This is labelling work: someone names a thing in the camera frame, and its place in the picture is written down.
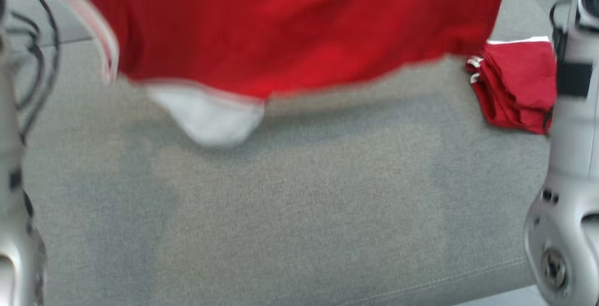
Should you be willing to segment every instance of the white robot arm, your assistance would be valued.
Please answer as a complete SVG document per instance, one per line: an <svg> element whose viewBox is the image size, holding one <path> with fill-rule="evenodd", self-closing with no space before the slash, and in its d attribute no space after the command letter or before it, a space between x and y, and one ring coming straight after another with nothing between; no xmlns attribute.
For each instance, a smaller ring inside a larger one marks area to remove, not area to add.
<svg viewBox="0 0 599 306"><path fill-rule="evenodd" d="M558 98L548 174L526 217L533 275L552 306L599 300L599 0L572 0L556 29Z"/></svg>
<svg viewBox="0 0 599 306"><path fill-rule="evenodd" d="M23 189L22 159L26 135L51 92L60 58L60 38L56 21L44 0L39 0L54 30L55 46L51 71L41 85L43 55L34 39L37 25L25 16L12 13L29 29L5 29L8 14L6 0L0 0L0 306L41 306L43 304L45 245L33 220L34 210ZM21 100L15 99L12 82L11 52L7 31L32 37L29 50L39 63L37 80ZM20 129L17 112L32 106Z"/></svg>

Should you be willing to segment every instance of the black wire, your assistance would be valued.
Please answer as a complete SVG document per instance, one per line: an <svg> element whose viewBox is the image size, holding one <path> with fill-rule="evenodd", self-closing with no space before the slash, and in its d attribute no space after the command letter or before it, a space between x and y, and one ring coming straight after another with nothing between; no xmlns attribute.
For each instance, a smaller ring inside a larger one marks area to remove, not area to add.
<svg viewBox="0 0 599 306"><path fill-rule="evenodd" d="M52 10L50 9L50 6L48 6L48 3L46 3L45 0L38 1L39 4L41 4L41 6L44 8L45 13L48 17L48 21L50 23L50 27L52 28L54 59L52 59L51 69L47 78L47 86L39 96L39 100L34 105L34 109L32 110L32 112L30 112L30 115L24 121L24 127L21 130L21 140L23 141L23 144L26 144L28 134L30 133L34 123L36 123L39 113L44 108L45 102L48 100L51 91L54 89L54 84L56 83L56 76L58 75L58 67L60 65L60 34L58 33L58 26L56 25L54 14L52 14Z"/></svg>
<svg viewBox="0 0 599 306"><path fill-rule="evenodd" d="M17 12L17 11L11 11L10 12L11 16L13 16L15 18L15 20L20 20L23 23L28 24L30 27L34 28L34 31L36 31L37 36L39 37L39 34L41 33L41 30L39 29L39 26L36 24L36 22L34 22L32 19L30 19L29 17Z"/></svg>
<svg viewBox="0 0 599 306"><path fill-rule="evenodd" d="M34 46L39 39L39 34L31 31L30 29L8 28L6 29L6 33L9 35L28 36L31 39L31 44L29 44L27 47L28 49Z"/></svg>
<svg viewBox="0 0 599 306"><path fill-rule="evenodd" d="M545 118L543 118L543 133L545 136L549 137L549 121L554 118L554 107L551 106L548 112L545 114Z"/></svg>
<svg viewBox="0 0 599 306"><path fill-rule="evenodd" d="M37 61L37 72L34 76L34 80L32 81L27 93L25 93L23 96L23 99L17 102L17 111L21 112L31 104L31 101L34 99L37 91L39 90L39 86L41 86L42 78L44 77L45 59L44 54L37 45L38 35L36 33L29 29L7 29L7 33L9 35L27 35L30 37L31 44L27 47L27 51L36 57Z"/></svg>
<svg viewBox="0 0 599 306"><path fill-rule="evenodd" d="M560 5L565 5L565 4L569 4L570 2L572 2L572 0L558 0L554 3L554 5L552 5L551 10L549 12L549 21L551 22L551 26L554 29L560 28L558 27L558 25L555 23L555 10L558 6Z"/></svg>

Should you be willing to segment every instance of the gray fabric surface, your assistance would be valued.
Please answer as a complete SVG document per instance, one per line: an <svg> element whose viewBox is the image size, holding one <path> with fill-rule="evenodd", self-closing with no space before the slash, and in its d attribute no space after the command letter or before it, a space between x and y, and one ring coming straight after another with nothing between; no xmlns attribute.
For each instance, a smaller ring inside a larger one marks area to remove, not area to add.
<svg viewBox="0 0 599 306"><path fill-rule="evenodd" d="M505 0L494 38L546 20ZM449 306L533 284L548 144L488 127L462 63L274 101L247 144L206 151L67 45L26 157L47 304Z"/></svg>

